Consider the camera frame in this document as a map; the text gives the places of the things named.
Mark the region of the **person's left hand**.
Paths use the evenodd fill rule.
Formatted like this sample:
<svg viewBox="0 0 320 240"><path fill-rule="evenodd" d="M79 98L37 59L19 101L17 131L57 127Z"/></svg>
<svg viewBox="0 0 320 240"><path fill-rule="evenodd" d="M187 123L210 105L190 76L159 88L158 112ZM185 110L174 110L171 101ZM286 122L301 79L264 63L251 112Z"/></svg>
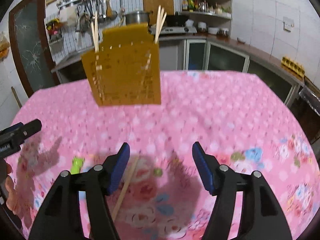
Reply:
<svg viewBox="0 0 320 240"><path fill-rule="evenodd" d="M28 207L28 199L24 195L23 185L18 172L13 172L12 166L4 162L6 169L6 178L4 187L8 192L6 205L13 214L18 217L24 217Z"/></svg>

